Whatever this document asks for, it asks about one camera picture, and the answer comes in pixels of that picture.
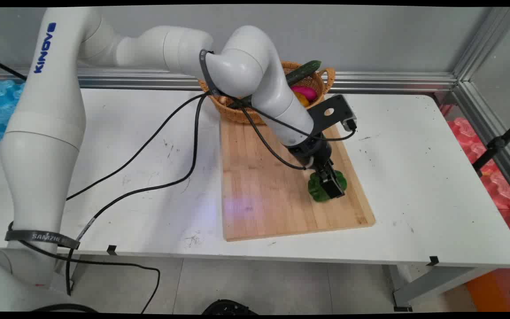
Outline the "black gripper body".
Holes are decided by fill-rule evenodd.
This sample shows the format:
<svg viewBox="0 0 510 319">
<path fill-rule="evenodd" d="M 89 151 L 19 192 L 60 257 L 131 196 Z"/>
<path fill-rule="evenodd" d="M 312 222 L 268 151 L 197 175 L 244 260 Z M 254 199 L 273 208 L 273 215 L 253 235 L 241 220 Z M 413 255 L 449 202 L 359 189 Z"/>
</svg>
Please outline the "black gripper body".
<svg viewBox="0 0 510 319">
<path fill-rule="evenodd" d="M 332 172 L 332 147 L 323 139 L 324 134 L 318 133 L 312 138 L 308 137 L 302 143 L 288 147 L 288 150 L 303 166 L 309 166 L 311 163 L 310 169 L 317 172 Z"/>
</svg>

